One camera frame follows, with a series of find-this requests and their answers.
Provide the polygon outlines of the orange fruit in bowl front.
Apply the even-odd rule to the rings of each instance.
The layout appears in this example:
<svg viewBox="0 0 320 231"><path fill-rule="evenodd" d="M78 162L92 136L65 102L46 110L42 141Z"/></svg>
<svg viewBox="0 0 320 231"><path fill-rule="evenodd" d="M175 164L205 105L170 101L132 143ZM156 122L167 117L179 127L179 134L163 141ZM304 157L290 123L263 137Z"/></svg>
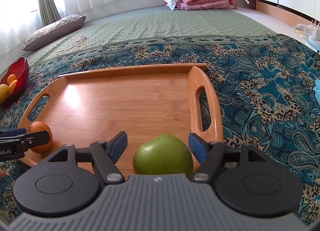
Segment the orange fruit in bowl front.
<svg viewBox="0 0 320 231"><path fill-rule="evenodd" d="M17 79L16 80L13 80L10 85L8 86L8 93L11 94L15 87L16 87L16 83L17 83Z"/></svg>

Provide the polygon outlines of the orange fruit in bowl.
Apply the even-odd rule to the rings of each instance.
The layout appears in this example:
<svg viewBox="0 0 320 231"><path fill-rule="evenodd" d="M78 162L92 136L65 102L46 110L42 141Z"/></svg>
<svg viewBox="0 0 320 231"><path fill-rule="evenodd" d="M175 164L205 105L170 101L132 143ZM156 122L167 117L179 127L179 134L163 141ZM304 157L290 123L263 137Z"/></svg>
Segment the orange fruit in bowl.
<svg viewBox="0 0 320 231"><path fill-rule="evenodd" d="M16 74L11 74L7 78L7 85L9 86L13 81L17 80Z"/></svg>
<svg viewBox="0 0 320 231"><path fill-rule="evenodd" d="M17 79L16 80L13 80L10 85L8 86L8 93L11 94L15 87L16 87L16 83L17 83Z"/></svg>

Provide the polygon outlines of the green quilted mattress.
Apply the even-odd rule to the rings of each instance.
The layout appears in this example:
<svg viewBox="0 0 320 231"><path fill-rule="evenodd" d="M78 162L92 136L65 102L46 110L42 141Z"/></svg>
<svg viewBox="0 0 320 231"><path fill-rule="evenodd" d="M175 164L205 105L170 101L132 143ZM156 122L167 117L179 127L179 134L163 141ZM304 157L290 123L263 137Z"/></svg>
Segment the green quilted mattress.
<svg viewBox="0 0 320 231"><path fill-rule="evenodd" d="M264 36L274 31L233 10L170 10L166 6L131 10L88 21L60 39L24 52L30 65L57 57L57 52L77 52L106 44L171 36Z"/></svg>

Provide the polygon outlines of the light blue cloth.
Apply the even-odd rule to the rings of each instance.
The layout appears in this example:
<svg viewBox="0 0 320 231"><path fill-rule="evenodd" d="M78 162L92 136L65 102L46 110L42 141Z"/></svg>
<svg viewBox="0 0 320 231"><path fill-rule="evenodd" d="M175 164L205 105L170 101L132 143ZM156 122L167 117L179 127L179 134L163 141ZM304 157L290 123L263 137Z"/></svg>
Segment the light blue cloth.
<svg viewBox="0 0 320 231"><path fill-rule="evenodd" d="M315 80L315 87L313 88L314 95L316 98L317 103L320 105L320 80Z"/></svg>

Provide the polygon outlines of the left green curtain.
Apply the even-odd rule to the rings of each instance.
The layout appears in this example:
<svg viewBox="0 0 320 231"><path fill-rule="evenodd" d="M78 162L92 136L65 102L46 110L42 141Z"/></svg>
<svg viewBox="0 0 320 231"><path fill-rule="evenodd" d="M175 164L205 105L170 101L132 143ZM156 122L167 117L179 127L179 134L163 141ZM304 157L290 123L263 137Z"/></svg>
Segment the left green curtain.
<svg viewBox="0 0 320 231"><path fill-rule="evenodd" d="M38 5L41 25L43 27L48 26L61 18L54 0L38 0Z"/></svg>

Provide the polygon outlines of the red glass bowl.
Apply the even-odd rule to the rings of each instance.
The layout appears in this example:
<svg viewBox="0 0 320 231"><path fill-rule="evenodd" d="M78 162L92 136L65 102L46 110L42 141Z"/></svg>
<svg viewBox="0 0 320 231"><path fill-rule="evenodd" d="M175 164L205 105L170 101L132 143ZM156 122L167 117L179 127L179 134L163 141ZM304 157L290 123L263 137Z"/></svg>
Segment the red glass bowl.
<svg viewBox="0 0 320 231"><path fill-rule="evenodd" d="M19 97L24 93L26 89L29 78L29 63L25 57L19 57L14 63L9 66L6 74L1 78L1 85L8 86L8 78L11 75L16 75L16 84L5 99L1 98L2 107L11 106L19 99Z"/></svg>

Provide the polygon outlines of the orange fruit in bowl rear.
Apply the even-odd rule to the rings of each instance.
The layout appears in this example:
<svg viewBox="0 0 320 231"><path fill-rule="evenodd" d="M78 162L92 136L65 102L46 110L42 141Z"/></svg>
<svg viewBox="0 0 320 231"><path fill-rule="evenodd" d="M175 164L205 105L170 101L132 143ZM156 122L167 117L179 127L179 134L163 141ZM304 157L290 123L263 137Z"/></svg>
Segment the orange fruit in bowl rear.
<svg viewBox="0 0 320 231"><path fill-rule="evenodd" d="M7 78L7 85L9 86L13 81L17 80L16 74L11 74Z"/></svg>

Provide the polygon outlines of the green apple front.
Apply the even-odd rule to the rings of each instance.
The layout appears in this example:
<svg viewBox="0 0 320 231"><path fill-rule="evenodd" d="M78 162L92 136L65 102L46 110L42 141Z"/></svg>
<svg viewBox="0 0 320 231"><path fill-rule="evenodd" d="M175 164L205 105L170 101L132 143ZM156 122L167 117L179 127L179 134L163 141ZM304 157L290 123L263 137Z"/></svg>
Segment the green apple front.
<svg viewBox="0 0 320 231"><path fill-rule="evenodd" d="M160 135L136 149L132 165L135 174L185 174L190 177L194 163L185 143L170 134Z"/></svg>

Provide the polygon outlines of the yellow fruit in bowl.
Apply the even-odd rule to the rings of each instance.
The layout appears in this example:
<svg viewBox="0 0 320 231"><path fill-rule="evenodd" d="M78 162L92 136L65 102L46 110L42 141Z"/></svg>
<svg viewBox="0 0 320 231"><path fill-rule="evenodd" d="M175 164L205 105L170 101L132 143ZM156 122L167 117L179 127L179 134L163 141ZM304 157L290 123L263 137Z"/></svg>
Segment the yellow fruit in bowl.
<svg viewBox="0 0 320 231"><path fill-rule="evenodd" d="M6 100L9 94L8 89L9 89L8 85L0 84L0 104L2 104Z"/></svg>

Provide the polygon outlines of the teal paisley cloth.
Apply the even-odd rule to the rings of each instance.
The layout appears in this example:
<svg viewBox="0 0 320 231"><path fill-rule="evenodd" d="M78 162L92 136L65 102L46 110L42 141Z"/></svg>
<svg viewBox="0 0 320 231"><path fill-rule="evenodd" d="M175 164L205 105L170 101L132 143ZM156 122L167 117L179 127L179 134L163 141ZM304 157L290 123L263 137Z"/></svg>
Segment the teal paisley cloth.
<svg viewBox="0 0 320 231"><path fill-rule="evenodd" d="M59 75L164 63L207 64L227 145L251 143L303 185L297 215L319 219L319 54L282 34L154 37L44 57L30 67L25 94L1 108L1 130L15 129L31 100Z"/></svg>

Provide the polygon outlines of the wooden serving tray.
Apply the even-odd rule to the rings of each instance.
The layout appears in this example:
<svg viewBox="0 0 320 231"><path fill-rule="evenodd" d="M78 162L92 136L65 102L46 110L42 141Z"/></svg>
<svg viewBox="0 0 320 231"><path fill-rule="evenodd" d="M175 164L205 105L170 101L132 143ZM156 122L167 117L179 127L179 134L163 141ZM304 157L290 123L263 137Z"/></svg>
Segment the wooden serving tray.
<svg viewBox="0 0 320 231"><path fill-rule="evenodd" d="M205 141L223 141L221 110L206 75L205 63L171 63L99 69L60 75L24 112L19 127L42 97L49 98L37 116L53 134L53 150L65 144L86 148L127 133L128 146L117 162L125 177L142 144L162 134L187 142L194 132Z"/></svg>

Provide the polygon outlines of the clear plastic bag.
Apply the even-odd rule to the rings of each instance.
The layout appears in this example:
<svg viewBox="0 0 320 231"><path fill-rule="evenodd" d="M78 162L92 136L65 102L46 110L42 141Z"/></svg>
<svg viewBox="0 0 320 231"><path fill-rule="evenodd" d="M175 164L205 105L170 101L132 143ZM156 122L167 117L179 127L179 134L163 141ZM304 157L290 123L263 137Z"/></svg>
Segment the clear plastic bag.
<svg viewBox="0 0 320 231"><path fill-rule="evenodd" d="M303 38L307 38L312 34L312 24L296 24L292 27L293 31Z"/></svg>

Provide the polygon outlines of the floral grey pillow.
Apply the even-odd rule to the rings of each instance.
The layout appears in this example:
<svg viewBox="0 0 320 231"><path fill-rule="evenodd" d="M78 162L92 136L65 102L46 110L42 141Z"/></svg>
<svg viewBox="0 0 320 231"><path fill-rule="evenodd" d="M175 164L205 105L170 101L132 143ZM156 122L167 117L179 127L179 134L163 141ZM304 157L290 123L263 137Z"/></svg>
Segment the floral grey pillow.
<svg viewBox="0 0 320 231"><path fill-rule="evenodd" d="M86 16L78 14L61 18L32 33L24 42L22 50L34 52L52 43L53 41L80 29L86 20Z"/></svg>

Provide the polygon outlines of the large orange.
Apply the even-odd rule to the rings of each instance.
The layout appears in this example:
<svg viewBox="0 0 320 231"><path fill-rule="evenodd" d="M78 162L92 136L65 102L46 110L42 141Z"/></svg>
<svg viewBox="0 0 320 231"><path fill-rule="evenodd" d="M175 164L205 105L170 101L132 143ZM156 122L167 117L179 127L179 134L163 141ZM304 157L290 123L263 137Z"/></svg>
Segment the large orange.
<svg viewBox="0 0 320 231"><path fill-rule="evenodd" d="M52 148L53 135L49 126L44 122L33 122L27 129L28 133L35 133L31 150L37 154L44 154Z"/></svg>

